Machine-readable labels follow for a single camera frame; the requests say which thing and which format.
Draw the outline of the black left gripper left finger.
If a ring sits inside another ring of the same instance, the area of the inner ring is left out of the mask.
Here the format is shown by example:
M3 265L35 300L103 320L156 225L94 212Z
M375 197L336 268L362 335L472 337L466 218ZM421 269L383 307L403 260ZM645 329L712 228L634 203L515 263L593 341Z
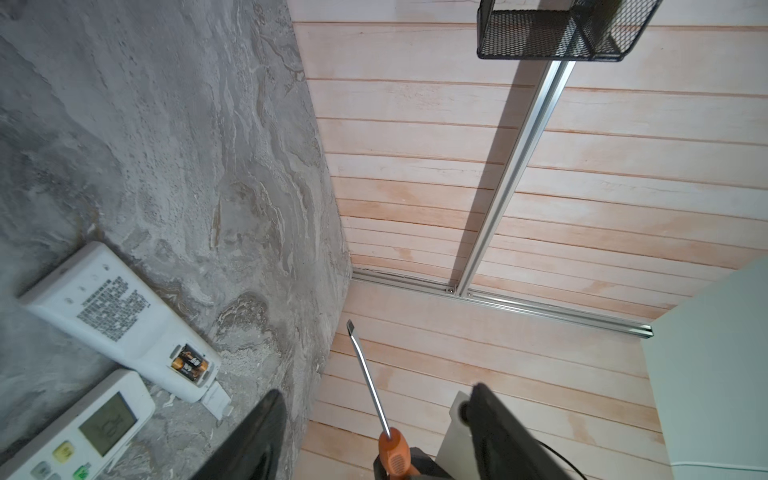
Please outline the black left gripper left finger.
M272 389L192 479L275 479L286 423L284 397L279 390Z

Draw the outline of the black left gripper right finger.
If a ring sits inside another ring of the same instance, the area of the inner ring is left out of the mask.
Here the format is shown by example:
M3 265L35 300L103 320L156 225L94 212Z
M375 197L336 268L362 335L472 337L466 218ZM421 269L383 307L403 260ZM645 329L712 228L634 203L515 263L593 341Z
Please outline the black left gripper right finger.
M460 415L481 479L570 478L485 384L473 386Z

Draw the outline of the white battery cover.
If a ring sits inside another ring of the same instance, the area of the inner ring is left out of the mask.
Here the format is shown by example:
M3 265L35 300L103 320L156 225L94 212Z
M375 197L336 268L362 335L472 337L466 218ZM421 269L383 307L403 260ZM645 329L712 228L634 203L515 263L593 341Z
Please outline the white battery cover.
M205 394L201 397L200 403L218 420L221 421L228 417L232 411L232 400L229 394L223 389L218 381L214 381Z

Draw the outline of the orange handled screwdriver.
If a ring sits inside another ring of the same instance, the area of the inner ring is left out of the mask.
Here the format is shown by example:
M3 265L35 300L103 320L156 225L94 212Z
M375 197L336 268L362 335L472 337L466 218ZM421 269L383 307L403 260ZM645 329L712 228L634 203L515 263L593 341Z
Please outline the orange handled screwdriver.
M346 322L346 329L381 425L381 434L378 439L379 461L390 479L406 479L419 476L420 472L412 463L410 447L405 437L398 429L392 428L389 425L362 345L356 336L355 326L351 320Z

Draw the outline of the white TV remote control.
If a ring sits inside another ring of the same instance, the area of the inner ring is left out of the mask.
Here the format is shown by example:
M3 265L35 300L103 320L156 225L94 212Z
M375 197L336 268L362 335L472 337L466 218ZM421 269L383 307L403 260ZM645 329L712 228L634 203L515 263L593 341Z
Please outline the white TV remote control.
M197 402L215 381L222 359L107 245L78 250L20 302L87 346L187 402ZM181 351L209 363L192 382L171 368Z

